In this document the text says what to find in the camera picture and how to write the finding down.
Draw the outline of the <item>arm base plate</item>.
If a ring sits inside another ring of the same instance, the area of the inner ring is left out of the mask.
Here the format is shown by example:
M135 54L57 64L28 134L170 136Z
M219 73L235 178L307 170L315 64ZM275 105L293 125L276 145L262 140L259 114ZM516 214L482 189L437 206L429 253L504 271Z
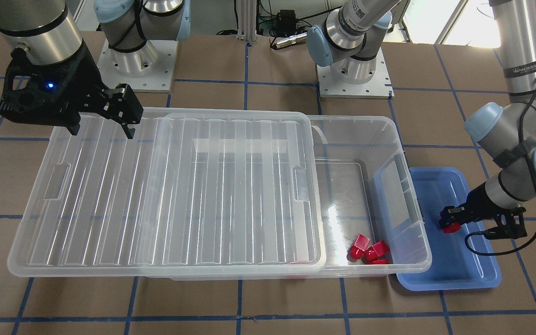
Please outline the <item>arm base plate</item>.
M98 59L103 83L110 88L126 83L136 93L170 93L179 42L149 40L140 50L119 53L106 40Z
M322 97L387 99L395 96L383 51L368 61L344 59L315 66Z

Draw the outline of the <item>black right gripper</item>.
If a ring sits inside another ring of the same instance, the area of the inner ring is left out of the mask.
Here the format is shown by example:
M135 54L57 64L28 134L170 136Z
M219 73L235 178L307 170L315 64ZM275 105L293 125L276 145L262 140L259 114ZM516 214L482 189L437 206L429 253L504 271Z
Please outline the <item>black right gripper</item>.
M133 139L143 107L131 87L108 89L85 42L67 60L38 66L17 46L6 70L0 116L21 124L80 129L81 113L96 113L121 126Z

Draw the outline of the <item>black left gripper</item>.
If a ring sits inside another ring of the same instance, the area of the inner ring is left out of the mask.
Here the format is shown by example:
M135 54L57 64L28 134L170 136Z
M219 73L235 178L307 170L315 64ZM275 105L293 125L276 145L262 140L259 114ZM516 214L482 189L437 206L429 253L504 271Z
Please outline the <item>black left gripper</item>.
M502 214L502 208L493 203L487 195L486 182L468 193L466 201L459 206L446 206L440 212L439 227L452 222L466 224L484 219L494 219Z

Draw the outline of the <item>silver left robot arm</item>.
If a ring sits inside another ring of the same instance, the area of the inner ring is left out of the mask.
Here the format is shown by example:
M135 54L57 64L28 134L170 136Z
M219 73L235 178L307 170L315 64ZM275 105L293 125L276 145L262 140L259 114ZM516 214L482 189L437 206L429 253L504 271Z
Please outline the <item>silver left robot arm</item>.
M349 0L320 26L308 28L307 46L321 67L341 61L370 62L382 43L395 0ZM468 193L465 203L440 213L447 234L466 223L494 219L491 238L523 237L523 203L536 199L536 0L490 0L501 38L503 75L510 104L490 102L464 124L472 140L493 158L500 172Z

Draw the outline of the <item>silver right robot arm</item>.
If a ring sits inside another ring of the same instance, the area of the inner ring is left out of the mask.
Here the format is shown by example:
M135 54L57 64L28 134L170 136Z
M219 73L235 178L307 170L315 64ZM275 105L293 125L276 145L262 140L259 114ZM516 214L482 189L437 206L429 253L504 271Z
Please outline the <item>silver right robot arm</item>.
M0 116L19 123L65 127L77 135L82 113L118 123L127 138L143 107L131 83L165 74L155 41L187 40L188 0L96 0L110 64L123 82L107 85L63 0L0 0L0 33L12 46Z

